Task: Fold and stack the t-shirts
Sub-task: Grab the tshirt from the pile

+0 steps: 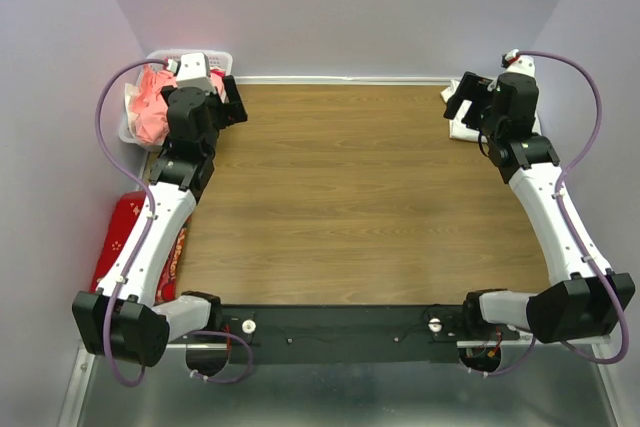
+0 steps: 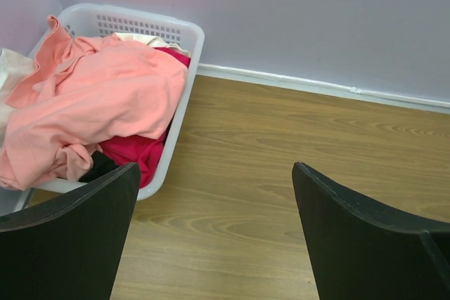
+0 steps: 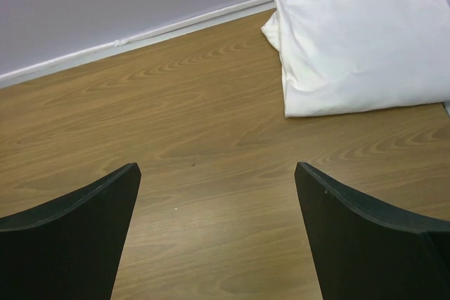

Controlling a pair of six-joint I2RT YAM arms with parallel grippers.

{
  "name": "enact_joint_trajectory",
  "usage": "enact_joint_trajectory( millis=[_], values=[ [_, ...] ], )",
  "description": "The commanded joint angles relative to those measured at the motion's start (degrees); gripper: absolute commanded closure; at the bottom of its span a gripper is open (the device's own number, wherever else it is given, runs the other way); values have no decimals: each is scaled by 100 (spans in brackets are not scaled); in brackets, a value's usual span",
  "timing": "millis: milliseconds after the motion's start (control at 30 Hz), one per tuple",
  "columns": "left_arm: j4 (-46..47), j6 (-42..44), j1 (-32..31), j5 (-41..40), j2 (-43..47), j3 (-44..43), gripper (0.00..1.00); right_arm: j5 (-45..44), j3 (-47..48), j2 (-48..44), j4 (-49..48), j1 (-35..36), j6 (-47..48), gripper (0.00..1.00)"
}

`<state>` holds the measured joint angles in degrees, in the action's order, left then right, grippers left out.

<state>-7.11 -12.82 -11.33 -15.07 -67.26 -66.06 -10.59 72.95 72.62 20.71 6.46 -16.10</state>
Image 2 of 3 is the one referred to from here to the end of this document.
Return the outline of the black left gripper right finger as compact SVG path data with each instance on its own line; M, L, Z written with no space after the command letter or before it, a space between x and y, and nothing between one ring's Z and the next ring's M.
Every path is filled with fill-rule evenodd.
M388 206L305 163L295 199L320 299L448 299L449 224Z

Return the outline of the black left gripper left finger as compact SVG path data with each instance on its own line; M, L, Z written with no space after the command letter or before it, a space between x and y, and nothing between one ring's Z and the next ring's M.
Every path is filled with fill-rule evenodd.
M141 174L126 164L1 217L2 299L109 299Z

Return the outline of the salmon pink t shirt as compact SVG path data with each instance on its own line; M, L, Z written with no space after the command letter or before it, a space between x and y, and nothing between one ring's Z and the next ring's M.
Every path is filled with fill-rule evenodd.
M35 71L6 99L15 110L1 146L1 185L11 190L58 177L77 181L91 169L107 130L103 87L116 78L110 71L121 44L142 44L115 34L73 38L53 16L48 24Z

